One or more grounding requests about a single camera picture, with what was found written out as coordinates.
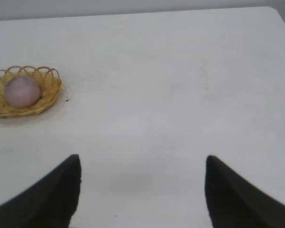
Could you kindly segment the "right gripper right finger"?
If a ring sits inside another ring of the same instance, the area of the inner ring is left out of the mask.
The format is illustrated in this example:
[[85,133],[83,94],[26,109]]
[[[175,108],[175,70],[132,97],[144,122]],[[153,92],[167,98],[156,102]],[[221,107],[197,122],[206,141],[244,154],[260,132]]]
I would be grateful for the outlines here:
[[285,228],[285,205],[213,155],[206,159],[205,198],[214,228]]

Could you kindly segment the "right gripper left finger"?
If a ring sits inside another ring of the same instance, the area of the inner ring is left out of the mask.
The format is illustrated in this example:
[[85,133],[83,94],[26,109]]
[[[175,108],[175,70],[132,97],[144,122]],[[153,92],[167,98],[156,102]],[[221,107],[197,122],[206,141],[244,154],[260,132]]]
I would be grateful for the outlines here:
[[81,189],[81,163],[73,154],[34,185],[0,205],[0,228],[67,228]]

